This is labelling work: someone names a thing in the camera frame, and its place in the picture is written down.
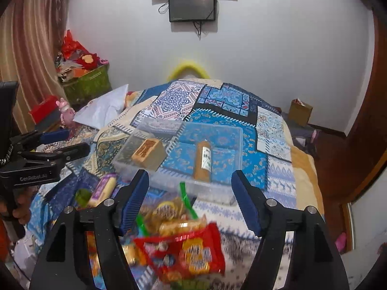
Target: cardboard box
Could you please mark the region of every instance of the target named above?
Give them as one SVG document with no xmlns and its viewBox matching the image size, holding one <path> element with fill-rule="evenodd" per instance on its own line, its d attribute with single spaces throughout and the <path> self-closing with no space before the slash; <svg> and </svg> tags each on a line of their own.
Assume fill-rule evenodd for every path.
<svg viewBox="0 0 387 290">
<path fill-rule="evenodd" d="M 309 122 L 310 114 L 313 107 L 307 103 L 302 102 L 305 106 L 291 102 L 288 119 L 293 120 L 298 125 L 306 126 Z"/>
</svg>

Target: pink toy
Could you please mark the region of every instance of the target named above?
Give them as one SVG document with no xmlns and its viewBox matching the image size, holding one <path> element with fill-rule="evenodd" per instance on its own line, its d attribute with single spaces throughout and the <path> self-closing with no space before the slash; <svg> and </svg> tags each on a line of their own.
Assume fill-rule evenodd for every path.
<svg viewBox="0 0 387 290">
<path fill-rule="evenodd" d="M 75 111 L 70 107 L 68 104 L 68 101 L 64 100 L 63 98 L 60 99 L 60 101 L 57 101 L 57 106 L 59 107 L 59 111 L 61 112 L 60 120 L 62 125 L 64 126 L 72 126 L 73 125 L 73 119 L 75 117 Z"/>
<path fill-rule="evenodd" d="M 108 60 L 101 60 L 101 59 L 99 59 L 99 63 L 100 63 L 101 65 L 108 65 L 108 64 L 109 64 L 109 61 L 108 61 Z"/>
</svg>

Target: blue patterned blanket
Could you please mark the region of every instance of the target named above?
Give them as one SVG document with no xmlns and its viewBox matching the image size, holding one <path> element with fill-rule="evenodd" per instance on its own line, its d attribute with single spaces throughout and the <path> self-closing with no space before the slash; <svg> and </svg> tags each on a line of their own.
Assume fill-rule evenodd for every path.
<svg viewBox="0 0 387 290">
<path fill-rule="evenodd" d="M 275 198 L 286 207 L 296 207 L 295 178 L 290 146 L 284 138 L 283 119 L 275 108 L 261 98 L 238 86 L 207 80 L 177 80 L 136 92 L 133 97 L 131 108 L 104 132 L 100 132 L 96 143 L 92 143 L 92 138 L 97 132 L 82 127 L 72 143 L 89 142 L 93 150 L 89 157 L 70 163 L 60 182 L 44 185 L 39 190 L 32 203 L 32 218 L 27 226 L 37 238 L 38 245 L 44 242 L 51 221 L 58 217 L 65 206 L 75 204 L 74 194 L 78 189 L 87 188 L 92 191 L 101 176 L 114 171 L 113 158 L 144 117 L 241 128 L 242 166 L 250 183 L 261 188 L 266 197 Z M 132 114 L 132 110 L 140 103 L 145 107 Z M 63 146 L 64 144 L 49 145 L 45 150 L 51 151 Z M 172 164 L 177 153 L 170 152 L 164 165 Z M 126 184 L 119 179 L 114 195 Z M 238 289 L 258 248 L 259 239 L 247 229 L 237 205 L 223 206 L 196 200 L 193 207 L 199 216 L 206 214 L 207 219 L 216 221 L 222 235 L 226 274 L 204 277 L 208 288 L 213 289 L 220 285 Z M 283 264 L 276 281 L 278 287 L 283 285 L 286 277 L 291 242 L 292 234 L 289 233 L 283 252 Z M 140 289 L 166 287 L 156 281 L 150 267 L 132 268 L 132 272 Z M 95 281 L 98 287 L 104 288 L 101 276 Z"/>
</svg>

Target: striped curtain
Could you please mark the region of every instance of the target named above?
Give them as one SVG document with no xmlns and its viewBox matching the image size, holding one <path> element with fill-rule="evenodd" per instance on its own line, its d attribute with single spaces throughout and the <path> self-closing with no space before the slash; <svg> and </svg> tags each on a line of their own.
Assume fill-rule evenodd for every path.
<svg viewBox="0 0 387 290">
<path fill-rule="evenodd" d="M 48 95 L 65 97 L 54 60 L 66 28 L 68 0 L 12 0 L 0 18 L 0 80 L 19 81 L 14 118 L 34 129 L 29 111 Z"/>
</svg>

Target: wooden block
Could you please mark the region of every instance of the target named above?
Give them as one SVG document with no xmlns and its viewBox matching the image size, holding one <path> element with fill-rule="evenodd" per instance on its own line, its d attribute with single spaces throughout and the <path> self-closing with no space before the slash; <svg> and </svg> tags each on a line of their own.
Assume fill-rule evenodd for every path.
<svg viewBox="0 0 387 290">
<path fill-rule="evenodd" d="M 163 143 L 157 138 L 147 138 L 132 155 L 132 161 L 142 168 L 156 171 L 166 157 Z"/>
</svg>

